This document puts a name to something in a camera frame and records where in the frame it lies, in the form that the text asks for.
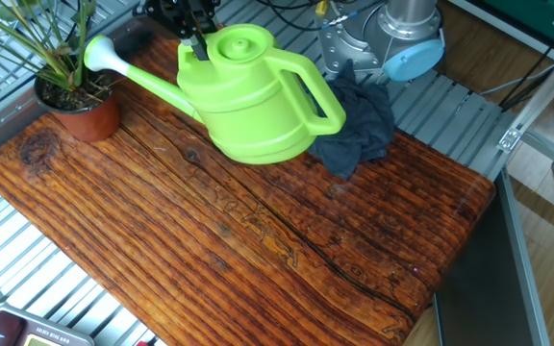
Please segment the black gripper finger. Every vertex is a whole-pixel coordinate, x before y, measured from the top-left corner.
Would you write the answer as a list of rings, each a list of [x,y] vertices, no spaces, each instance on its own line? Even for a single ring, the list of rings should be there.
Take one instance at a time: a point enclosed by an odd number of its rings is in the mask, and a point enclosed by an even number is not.
[[[185,7],[177,1],[142,0],[132,10],[133,18],[166,39],[179,39],[190,46],[196,54],[205,53],[204,38],[196,24],[188,20]]]
[[[190,0],[192,50],[200,61],[207,61],[208,48],[204,36],[217,32],[215,19],[215,6],[219,1],[214,0]]]

